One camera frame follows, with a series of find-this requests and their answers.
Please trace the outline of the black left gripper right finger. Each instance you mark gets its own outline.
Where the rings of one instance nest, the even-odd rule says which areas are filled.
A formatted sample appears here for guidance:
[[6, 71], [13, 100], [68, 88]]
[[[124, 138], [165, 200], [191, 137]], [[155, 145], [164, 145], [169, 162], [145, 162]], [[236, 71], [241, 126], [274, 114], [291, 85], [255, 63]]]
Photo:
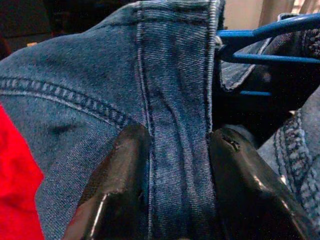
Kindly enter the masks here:
[[306, 211], [243, 135], [220, 128], [209, 138], [217, 205], [226, 239], [319, 239]]

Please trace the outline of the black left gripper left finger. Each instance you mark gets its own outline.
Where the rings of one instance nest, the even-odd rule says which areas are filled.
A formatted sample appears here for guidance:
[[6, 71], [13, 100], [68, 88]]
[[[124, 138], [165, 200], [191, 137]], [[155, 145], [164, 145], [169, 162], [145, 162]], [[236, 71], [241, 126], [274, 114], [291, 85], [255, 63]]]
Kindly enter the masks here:
[[138, 239], [150, 142], [141, 124], [128, 125], [119, 133], [91, 174], [63, 239]]

